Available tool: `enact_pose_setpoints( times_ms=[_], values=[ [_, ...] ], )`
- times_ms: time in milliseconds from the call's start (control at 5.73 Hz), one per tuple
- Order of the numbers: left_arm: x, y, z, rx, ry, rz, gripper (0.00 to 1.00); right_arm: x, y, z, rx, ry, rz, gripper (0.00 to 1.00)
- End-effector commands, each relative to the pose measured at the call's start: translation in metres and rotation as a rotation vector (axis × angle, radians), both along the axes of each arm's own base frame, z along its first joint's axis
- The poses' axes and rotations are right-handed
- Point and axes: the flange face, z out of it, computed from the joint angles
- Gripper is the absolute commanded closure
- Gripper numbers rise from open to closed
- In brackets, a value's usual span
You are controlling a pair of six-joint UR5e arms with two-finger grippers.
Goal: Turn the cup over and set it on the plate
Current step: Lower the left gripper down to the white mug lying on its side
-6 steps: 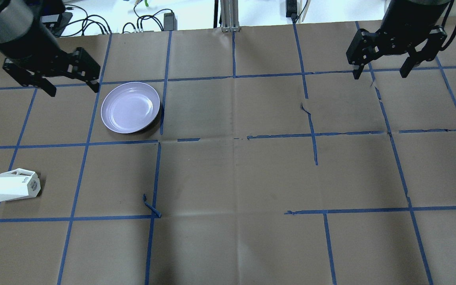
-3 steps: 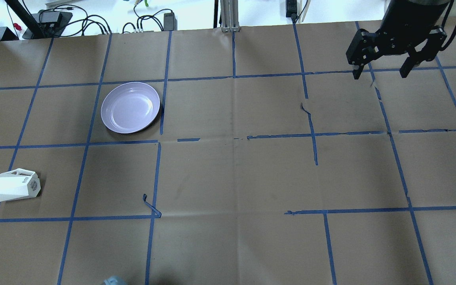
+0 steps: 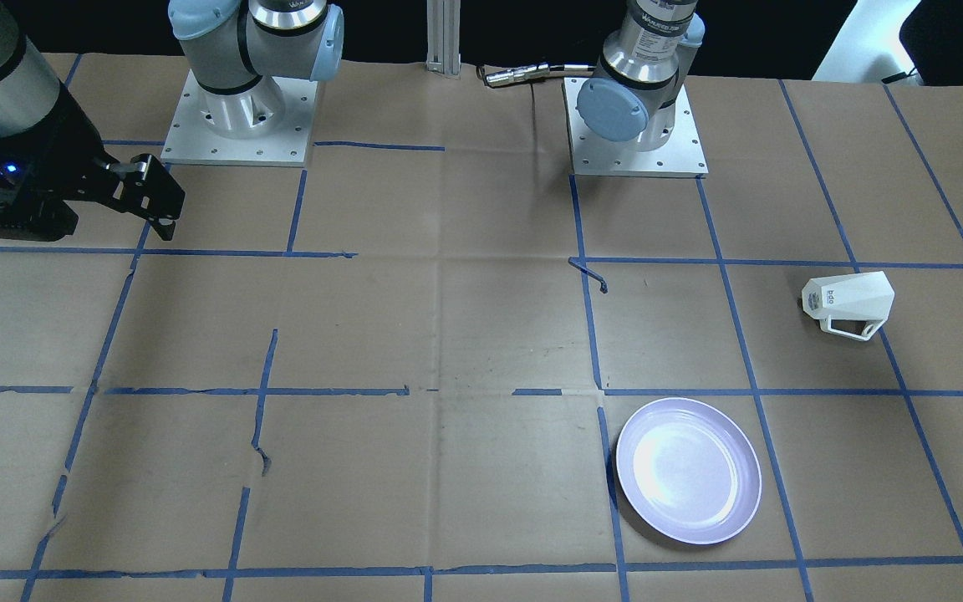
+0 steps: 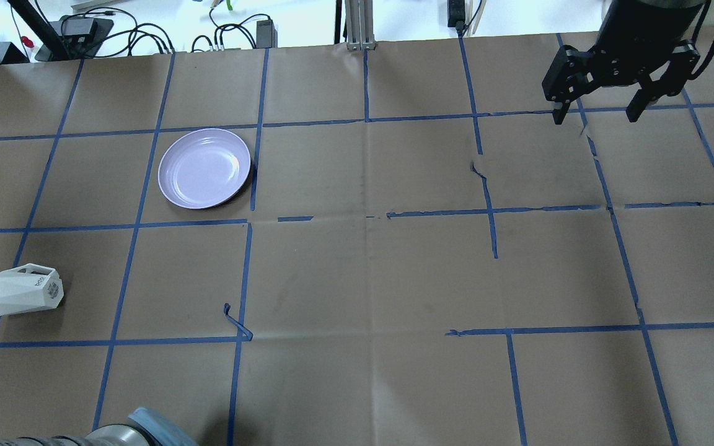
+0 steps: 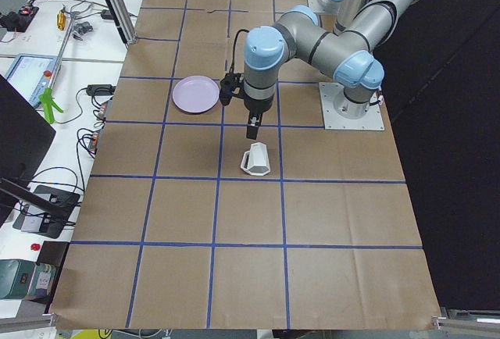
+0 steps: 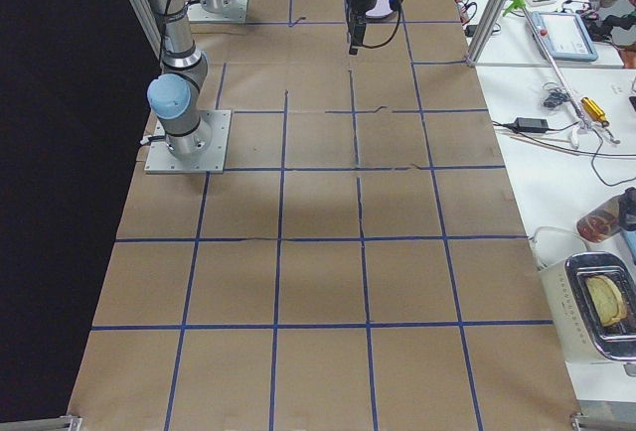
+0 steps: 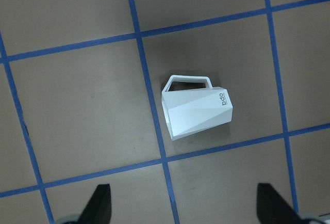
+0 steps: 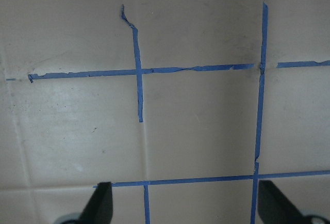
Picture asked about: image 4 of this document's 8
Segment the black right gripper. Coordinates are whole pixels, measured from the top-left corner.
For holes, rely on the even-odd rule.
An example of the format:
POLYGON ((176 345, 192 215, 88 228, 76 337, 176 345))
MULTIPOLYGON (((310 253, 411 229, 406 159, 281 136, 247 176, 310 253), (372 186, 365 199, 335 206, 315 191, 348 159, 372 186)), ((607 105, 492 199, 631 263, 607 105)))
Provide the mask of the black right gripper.
POLYGON ((604 29, 586 51, 562 45, 544 74, 544 98, 552 102, 553 123, 562 125, 571 104, 600 88, 637 85, 626 107, 630 123, 663 96, 677 95, 694 79, 702 58, 696 43, 674 33, 604 29))

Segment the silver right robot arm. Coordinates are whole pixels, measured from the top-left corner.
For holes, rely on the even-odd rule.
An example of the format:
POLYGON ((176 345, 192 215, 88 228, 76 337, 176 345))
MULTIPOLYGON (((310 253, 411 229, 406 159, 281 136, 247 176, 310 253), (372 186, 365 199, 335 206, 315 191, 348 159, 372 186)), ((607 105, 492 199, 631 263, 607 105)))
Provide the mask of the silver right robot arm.
POLYGON ((627 105, 635 123, 662 96, 676 96, 699 77, 714 57, 714 37, 706 56, 696 39, 709 1, 612 1, 587 51, 561 46, 544 76, 544 97, 553 103, 553 122, 563 123, 570 105, 601 87, 637 84, 627 105))

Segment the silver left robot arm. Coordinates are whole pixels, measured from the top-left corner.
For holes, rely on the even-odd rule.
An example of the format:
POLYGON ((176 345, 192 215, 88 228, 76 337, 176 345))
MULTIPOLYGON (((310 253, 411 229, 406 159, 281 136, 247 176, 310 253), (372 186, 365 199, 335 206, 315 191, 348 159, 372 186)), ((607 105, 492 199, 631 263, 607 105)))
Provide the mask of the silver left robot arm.
POLYGON ((86 435, 0 438, 0 445, 198 445, 161 412, 140 406, 127 421, 105 424, 86 435))

